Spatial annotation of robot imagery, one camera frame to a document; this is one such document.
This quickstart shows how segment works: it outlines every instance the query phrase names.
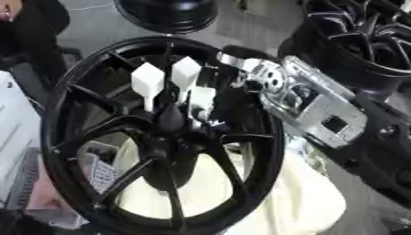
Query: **cable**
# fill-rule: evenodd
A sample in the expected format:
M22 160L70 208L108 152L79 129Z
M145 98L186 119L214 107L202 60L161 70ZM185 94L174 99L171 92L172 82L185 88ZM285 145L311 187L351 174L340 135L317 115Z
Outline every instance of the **cable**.
M97 8L106 8L106 7L111 7L114 4L109 4L109 5L97 5L97 6L88 6L85 8L74 8L74 9L68 9L69 11L87 11L87 10L93 10L93 9L97 9Z

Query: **wheel spoke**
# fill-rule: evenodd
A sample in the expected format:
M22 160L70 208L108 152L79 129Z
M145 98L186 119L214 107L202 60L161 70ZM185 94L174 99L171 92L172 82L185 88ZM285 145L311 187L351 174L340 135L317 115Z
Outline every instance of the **wheel spoke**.
M143 132L151 129L151 126L152 124L148 120L137 116L109 117L99 124L90 127L84 133L56 145L54 150L77 150L87 141L94 140L108 134L126 132L123 130L126 130L127 128L132 128L137 132Z
M222 144L229 144L229 143L247 143L247 142L257 142L257 141L266 141L266 140L273 140L273 135L266 135L266 134L256 134L256 133L233 133L227 134L221 137Z
M109 114L118 113L125 115L127 113L127 109L119 103L80 85L72 84L68 87L68 91L77 101L90 102L101 107Z
M168 188L167 193L172 204L172 226L178 230L185 230L186 220L183 213L183 206L178 195L177 183L175 182L175 175L172 171L172 166L169 162L164 162L168 173Z
M112 185L110 185L105 192L100 195L95 201L95 205L102 205L110 199L115 199L126 187L138 180L155 160L152 158L138 162L131 167L123 175L121 175Z
M233 197L235 198L237 196L246 196L247 190L245 188L245 185L242 182L241 177L239 176L239 173L237 172L237 169L234 166L233 162L229 159L229 156L223 145L218 141L214 141L214 143L208 146L205 151L214 159L214 161L216 161L216 163L221 167L223 172L228 177L228 180L233 186Z
M126 71L133 72L137 69L137 67L128 59L124 58L123 56L119 55L117 52L108 52L107 53L111 58L117 61L117 66L120 68L125 69Z

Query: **person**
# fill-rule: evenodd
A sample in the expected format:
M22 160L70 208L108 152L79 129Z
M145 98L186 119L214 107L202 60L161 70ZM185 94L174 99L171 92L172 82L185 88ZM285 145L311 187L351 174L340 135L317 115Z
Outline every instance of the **person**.
M0 0L0 45L19 47L46 85L55 85L66 72L57 35L69 24L58 0Z

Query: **black rim background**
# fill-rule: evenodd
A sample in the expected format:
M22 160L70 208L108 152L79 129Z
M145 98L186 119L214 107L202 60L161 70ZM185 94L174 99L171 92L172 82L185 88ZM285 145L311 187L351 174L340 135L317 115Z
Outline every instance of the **black rim background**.
M179 52L190 55L196 60L203 60L204 58L210 60L218 52L217 49L208 45L187 39L168 37L129 39L100 50L70 70L59 82L47 106L45 117L42 120L41 140L44 162L50 178L67 202L100 231L121 235L182 234L180 231L171 230L168 220L144 218L124 210L111 211L110 213L94 210L90 201L90 194L92 195L93 192L84 188L84 185L75 182L72 179L73 175L63 165L61 156L54 154L52 151L53 146L63 140L64 135L66 135L66 133L62 134L65 131L57 130L61 127L61 121L64 119L61 115L61 109L67 95L66 85L82 83L83 81L80 78L87 78L88 73L94 69L97 70L99 66L103 66L102 64L106 60L112 59L107 56L109 51L117 51L118 54L124 57L132 57L131 51L133 50L130 50L132 48L140 48L139 52L143 52L145 47L162 45L168 42L175 43L176 47L178 45L182 46ZM246 182L252 200L245 202L241 207L239 205L230 207L228 203L224 203L203 215L188 218L188 230L184 233L215 234L248 215L271 191L283 160L283 126L280 120L268 117L266 113L261 113L259 118L261 118L261 128L264 132L274 134L275 138L271 143L272 146L265 145L255 148L258 149L255 150L256 163Z

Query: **bolt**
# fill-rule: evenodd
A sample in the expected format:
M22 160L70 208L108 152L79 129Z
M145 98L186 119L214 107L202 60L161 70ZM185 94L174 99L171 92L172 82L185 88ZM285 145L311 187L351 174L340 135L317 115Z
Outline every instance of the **bolt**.
M96 204L94 204L93 208L94 208L94 209L104 209L105 206L103 206L103 205L100 204L100 203L96 203Z

